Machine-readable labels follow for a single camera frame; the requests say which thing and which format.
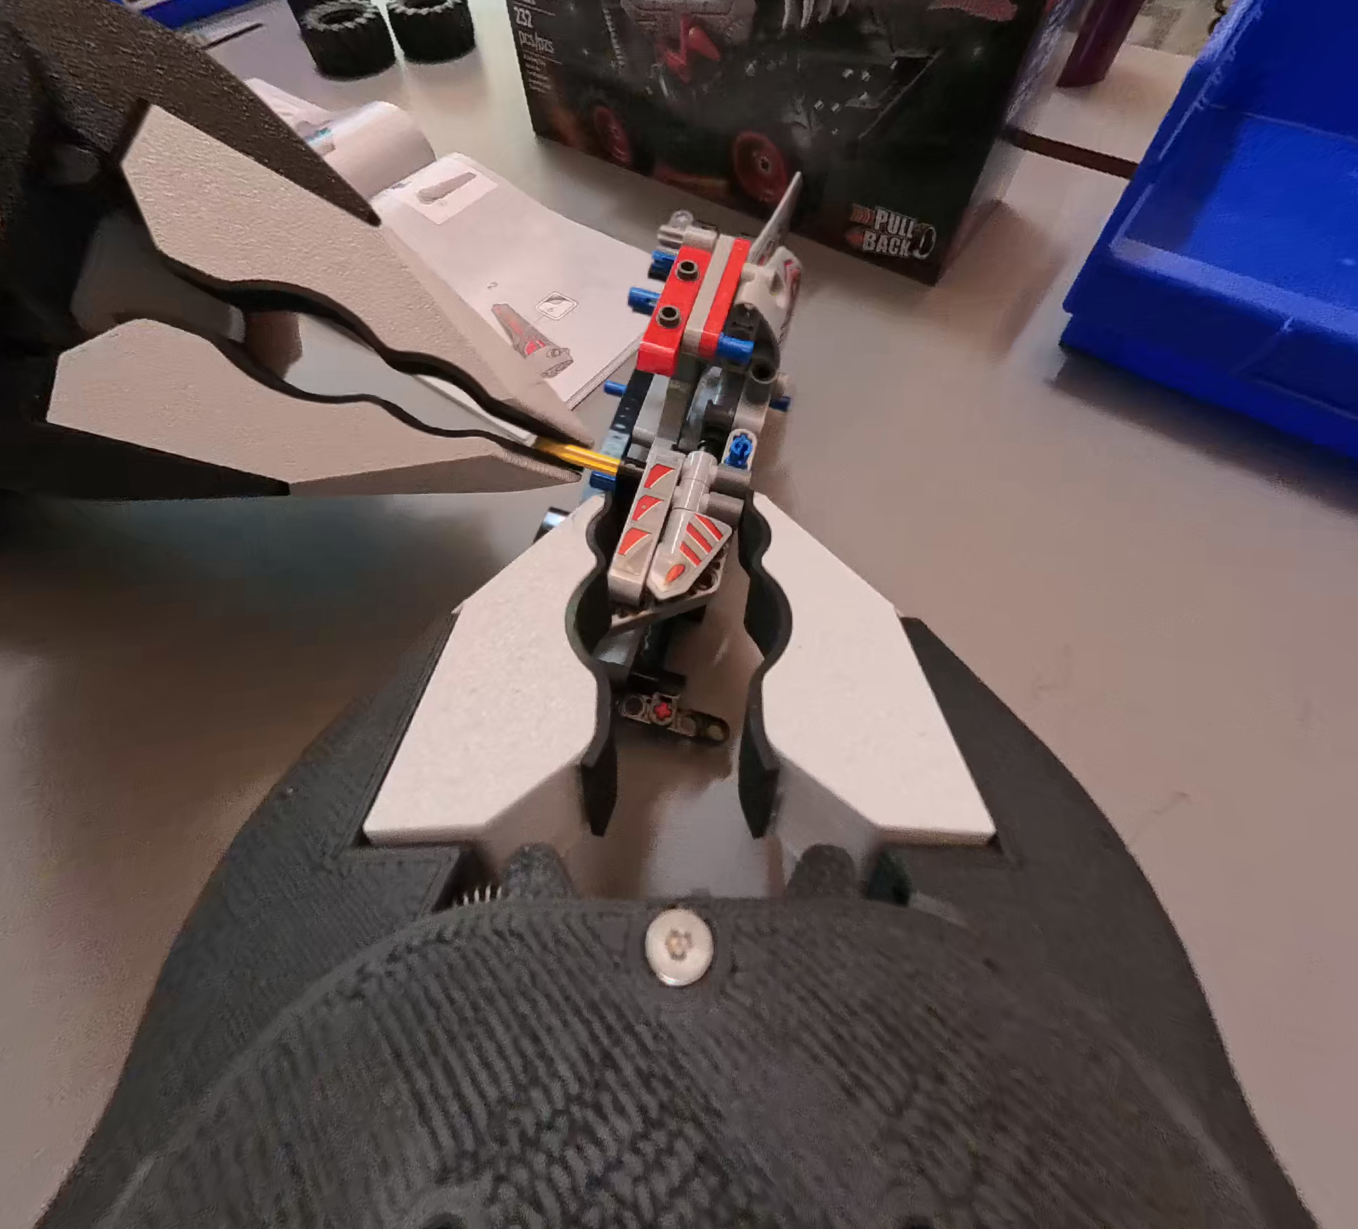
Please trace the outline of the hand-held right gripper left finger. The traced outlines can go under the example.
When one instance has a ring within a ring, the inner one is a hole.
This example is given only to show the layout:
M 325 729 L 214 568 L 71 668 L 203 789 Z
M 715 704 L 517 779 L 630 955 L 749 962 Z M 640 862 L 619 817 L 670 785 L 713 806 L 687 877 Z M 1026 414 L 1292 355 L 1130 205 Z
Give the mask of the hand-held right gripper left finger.
M 576 621 L 600 568 L 593 493 L 465 597 L 363 834 L 568 849 L 615 806 L 610 687 Z

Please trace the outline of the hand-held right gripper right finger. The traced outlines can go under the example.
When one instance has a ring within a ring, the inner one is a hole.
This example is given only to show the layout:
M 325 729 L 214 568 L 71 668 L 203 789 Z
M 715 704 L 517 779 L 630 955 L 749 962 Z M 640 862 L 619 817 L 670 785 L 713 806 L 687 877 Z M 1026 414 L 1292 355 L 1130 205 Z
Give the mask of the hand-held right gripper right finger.
M 783 508 L 738 525 L 757 649 L 738 804 L 777 842 L 988 842 L 994 819 L 894 604 Z

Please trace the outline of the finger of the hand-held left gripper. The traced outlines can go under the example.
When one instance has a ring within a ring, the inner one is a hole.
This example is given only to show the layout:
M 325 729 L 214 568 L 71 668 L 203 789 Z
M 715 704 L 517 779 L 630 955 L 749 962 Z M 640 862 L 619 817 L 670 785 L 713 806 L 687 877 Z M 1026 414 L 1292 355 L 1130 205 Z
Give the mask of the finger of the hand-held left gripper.
M 435 435 L 372 399 L 297 397 L 209 336 L 116 323 L 60 353 L 47 421 L 288 487 L 551 487 L 580 470 L 489 433 Z
M 367 342 L 388 374 L 429 372 L 510 427 L 591 444 L 546 380 L 380 223 L 361 222 L 160 107 L 146 110 L 120 169 L 160 259 L 194 284 L 214 286 L 241 312 L 331 318 Z M 372 401 L 423 431 L 470 435 L 423 427 Z

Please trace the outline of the toy brick vehicle model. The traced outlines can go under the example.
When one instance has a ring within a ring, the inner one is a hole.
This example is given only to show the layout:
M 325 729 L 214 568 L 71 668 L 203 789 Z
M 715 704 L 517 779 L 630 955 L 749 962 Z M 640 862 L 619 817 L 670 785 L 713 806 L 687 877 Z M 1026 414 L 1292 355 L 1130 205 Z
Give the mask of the toy brick vehicle model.
M 672 212 L 651 254 L 655 286 L 627 297 L 646 316 L 632 372 L 604 384 L 619 401 L 589 485 L 619 493 L 621 527 L 606 565 L 610 627 L 593 653 L 621 717 L 704 744 L 728 725 L 689 706 L 666 651 L 721 585 L 760 431 L 789 404 L 781 350 L 802 265 L 787 233 L 800 188 L 794 172 L 753 237 Z

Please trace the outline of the open instruction booklet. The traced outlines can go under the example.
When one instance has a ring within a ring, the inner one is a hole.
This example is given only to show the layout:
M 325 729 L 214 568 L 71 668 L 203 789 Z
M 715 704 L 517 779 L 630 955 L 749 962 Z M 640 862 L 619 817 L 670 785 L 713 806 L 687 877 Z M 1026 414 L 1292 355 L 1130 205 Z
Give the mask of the open instruction booklet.
M 436 156 L 391 101 L 331 110 L 261 78 L 246 86 L 563 402 L 576 406 L 636 352 L 644 321 L 625 299 L 649 252 L 555 212 L 467 154 Z

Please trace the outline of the black toy set box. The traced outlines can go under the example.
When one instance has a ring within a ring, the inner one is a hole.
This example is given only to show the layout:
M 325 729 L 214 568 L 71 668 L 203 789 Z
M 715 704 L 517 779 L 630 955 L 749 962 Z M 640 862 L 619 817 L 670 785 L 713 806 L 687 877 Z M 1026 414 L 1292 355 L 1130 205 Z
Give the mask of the black toy set box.
M 538 137 L 936 284 L 1079 0 L 506 0 Z

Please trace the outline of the large blue storage bin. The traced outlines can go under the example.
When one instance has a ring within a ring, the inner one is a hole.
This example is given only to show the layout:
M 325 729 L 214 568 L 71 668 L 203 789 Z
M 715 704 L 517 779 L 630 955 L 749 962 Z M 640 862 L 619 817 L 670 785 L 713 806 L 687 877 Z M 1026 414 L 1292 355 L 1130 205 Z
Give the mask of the large blue storage bin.
M 1235 0 L 1060 344 L 1356 457 L 1356 0 Z

